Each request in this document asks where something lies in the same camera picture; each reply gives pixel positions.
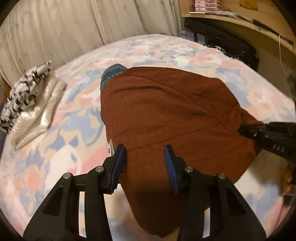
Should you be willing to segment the person's right hand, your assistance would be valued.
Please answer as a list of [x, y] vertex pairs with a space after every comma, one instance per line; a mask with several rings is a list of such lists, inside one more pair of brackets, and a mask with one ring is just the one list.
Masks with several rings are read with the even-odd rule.
[[295, 196], [295, 184], [292, 184], [292, 180], [295, 177], [295, 164], [285, 160], [285, 164], [282, 168], [280, 175], [280, 194], [282, 196]]

